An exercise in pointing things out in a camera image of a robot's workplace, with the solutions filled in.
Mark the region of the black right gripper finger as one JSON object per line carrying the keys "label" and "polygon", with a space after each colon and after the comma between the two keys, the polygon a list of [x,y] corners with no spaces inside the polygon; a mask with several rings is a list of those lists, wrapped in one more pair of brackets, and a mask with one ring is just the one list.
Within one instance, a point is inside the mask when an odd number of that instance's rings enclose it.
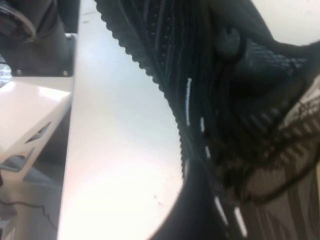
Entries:
{"label": "black right gripper finger", "polygon": [[224,240],[216,220],[209,182],[197,160],[184,164],[184,180],[176,202],[152,240]]}

